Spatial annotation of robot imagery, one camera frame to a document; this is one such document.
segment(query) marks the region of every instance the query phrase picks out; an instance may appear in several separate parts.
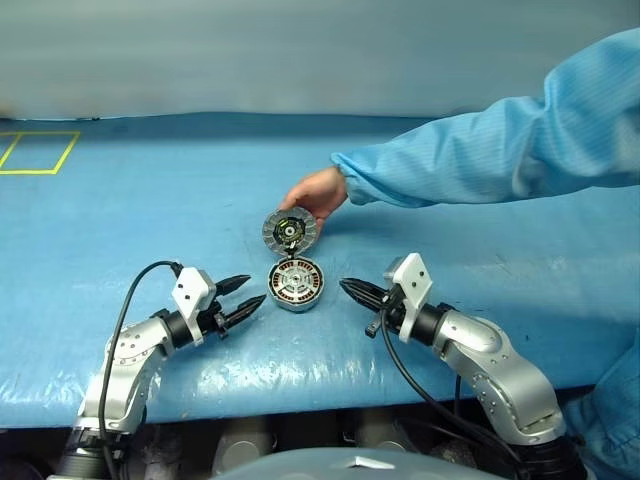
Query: blue sleeve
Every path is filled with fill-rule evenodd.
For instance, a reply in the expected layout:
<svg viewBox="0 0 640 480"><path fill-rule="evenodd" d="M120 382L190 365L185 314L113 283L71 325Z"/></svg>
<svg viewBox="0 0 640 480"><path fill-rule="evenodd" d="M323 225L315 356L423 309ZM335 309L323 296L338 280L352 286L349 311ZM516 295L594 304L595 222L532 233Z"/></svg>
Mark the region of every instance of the blue sleeve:
<svg viewBox="0 0 640 480"><path fill-rule="evenodd" d="M543 98L506 98L331 158L357 205L494 203L638 184L640 29L557 66Z"/></svg>

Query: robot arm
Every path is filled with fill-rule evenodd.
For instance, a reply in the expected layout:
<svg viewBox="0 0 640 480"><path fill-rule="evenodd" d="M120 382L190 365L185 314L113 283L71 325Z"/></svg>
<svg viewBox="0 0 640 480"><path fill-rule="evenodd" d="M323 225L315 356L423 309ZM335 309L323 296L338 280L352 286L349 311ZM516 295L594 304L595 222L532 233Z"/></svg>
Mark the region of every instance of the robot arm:
<svg viewBox="0 0 640 480"><path fill-rule="evenodd" d="M397 259L384 277L387 290L359 279L340 284L359 304L384 310L388 329L402 341L414 338L431 347L471 386L493 429L518 449L532 478L587 478L565 436L553 386L518 355L499 326L449 306L429 305L432 281L417 253ZM374 337L380 326L378 315L365 332ZM557 468L559 476L550 475L549 468Z"/></svg>
<svg viewBox="0 0 640 480"><path fill-rule="evenodd" d="M536 445L565 434L553 386L518 355L496 324L449 310L440 319L432 349L471 386L505 442Z"/></svg>
<svg viewBox="0 0 640 480"><path fill-rule="evenodd" d="M249 317L262 304L264 295L251 298L226 314L216 300L249 278L238 275L216 284L202 270L182 268L172 292L178 311L161 310L120 331L104 407L107 443L116 464L122 463L128 440L144 422L149 384L161 364L187 344L200 345L211 332L226 336L229 328ZM100 436L99 410L112 341L106 346L100 372L90 381L58 475L51 479L110 478Z"/></svg>

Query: circular metal part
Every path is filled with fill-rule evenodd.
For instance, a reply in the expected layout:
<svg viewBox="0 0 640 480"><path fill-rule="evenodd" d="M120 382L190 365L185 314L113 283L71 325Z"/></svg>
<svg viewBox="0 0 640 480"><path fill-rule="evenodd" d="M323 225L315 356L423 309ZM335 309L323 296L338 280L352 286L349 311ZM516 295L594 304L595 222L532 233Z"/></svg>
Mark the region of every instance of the circular metal part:
<svg viewBox="0 0 640 480"><path fill-rule="evenodd" d="M264 243L280 255L303 252L317 237L316 219L301 207L272 213L262 226Z"/></svg>
<svg viewBox="0 0 640 480"><path fill-rule="evenodd" d="M317 303L323 289L322 270L308 258L285 258L269 272L269 292L285 310L309 310Z"/></svg>

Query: blue table surface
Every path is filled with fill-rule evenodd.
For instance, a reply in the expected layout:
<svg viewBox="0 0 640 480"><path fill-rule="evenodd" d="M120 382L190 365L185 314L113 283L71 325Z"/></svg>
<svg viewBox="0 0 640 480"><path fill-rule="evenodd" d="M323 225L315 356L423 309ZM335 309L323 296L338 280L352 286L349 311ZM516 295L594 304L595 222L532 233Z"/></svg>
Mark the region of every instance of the blue table surface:
<svg viewBox="0 0 640 480"><path fill-rule="evenodd" d="M266 293L278 260L261 227L287 189L334 151L391 139L425 120L194 114L96 122L2 122L80 131L56 175L0 175L0 427L73 423L126 290L159 259L212 278L248 273L231 310ZM15 137L0 135L0 156ZM69 136L26 135L2 170L51 168ZM223 341L186 347L153 379L151 422L418 401L371 316L342 292L379 284L420 252L445 301L500 324L557 388L595 383L640 318L640 189L589 189L503 205L345 205L305 253L326 289L308 313L267 300ZM168 271L140 285L128 323L174 308ZM399 345L418 381L452 397L454 374L421 345Z"/></svg>

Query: gray wall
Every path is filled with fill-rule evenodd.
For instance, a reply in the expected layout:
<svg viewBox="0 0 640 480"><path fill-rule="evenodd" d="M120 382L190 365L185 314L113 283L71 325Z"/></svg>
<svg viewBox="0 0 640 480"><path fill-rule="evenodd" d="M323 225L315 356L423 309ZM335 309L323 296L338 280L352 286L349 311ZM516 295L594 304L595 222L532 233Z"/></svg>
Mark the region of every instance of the gray wall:
<svg viewBox="0 0 640 480"><path fill-rule="evenodd" d="M637 0L21 0L0 7L0 116L440 116L537 94Z"/></svg>

